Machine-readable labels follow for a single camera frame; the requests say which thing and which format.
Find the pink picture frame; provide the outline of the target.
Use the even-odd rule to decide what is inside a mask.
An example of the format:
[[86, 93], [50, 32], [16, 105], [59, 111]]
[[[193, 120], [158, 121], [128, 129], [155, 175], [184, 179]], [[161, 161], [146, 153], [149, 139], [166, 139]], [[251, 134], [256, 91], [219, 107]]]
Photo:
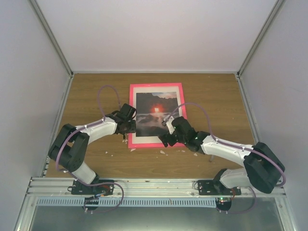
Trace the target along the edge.
[[181, 83], [131, 84], [129, 104], [136, 108], [136, 132], [128, 135], [128, 148], [163, 148], [159, 135], [168, 132], [163, 126], [170, 114], [187, 118]]

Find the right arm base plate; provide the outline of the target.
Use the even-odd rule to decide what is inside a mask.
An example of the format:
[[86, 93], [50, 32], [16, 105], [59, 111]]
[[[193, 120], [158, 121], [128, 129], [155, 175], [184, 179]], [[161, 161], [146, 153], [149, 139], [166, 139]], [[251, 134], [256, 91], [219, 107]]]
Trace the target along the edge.
[[224, 195], [233, 196], [241, 195], [242, 192], [237, 187], [228, 189], [225, 186], [215, 186], [213, 180], [197, 180], [194, 185], [194, 189], [198, 191], [199, 195]]

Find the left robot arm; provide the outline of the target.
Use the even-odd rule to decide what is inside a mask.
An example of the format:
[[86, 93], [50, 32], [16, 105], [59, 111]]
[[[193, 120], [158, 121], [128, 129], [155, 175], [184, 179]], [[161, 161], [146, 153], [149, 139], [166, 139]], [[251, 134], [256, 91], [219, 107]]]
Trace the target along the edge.
[[65, 124], [49, 149], [49, 158], [55, 161], [57, 170], [68, 172], [82, 183], [86, 193], [95, 194], [99, 190], [99, 176], [85, 163], [87, 147], [105, 136], [135, 133], [136, 112], [134, 107], [125, 103], [119, 111], [95, 122], [82, 126]]

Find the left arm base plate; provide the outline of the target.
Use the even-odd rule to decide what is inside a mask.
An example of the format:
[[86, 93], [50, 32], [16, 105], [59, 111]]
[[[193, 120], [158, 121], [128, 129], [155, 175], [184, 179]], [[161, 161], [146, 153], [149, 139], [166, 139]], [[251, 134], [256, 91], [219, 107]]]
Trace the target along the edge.
[[94, 183], [100, 186], [86, 186], [79, 181], [73, 181], [73, 185], [67, 190], [72, 195], [112, 195], [114, 190], [114, 180], [97, 180]]

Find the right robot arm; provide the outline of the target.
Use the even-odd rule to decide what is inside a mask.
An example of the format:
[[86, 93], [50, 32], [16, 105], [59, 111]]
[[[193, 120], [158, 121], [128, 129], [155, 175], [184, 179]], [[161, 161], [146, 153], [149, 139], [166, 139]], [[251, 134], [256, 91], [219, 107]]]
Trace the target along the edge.
[[254, 187], [270, 194], [278, 181], [285, 179], [283, 164], [262, 142], [244, 145], [222, 140], [208, 132], [195, 131], [182, 116], [167, 116], [162, 125], [168, 129], [159, 136], [165, 147], [181, 143], [194, 153], [218, 156], [240, 165], [239, 169], [221, 169], [213, 178], [213, 189], [219, 195], [237, 187]]

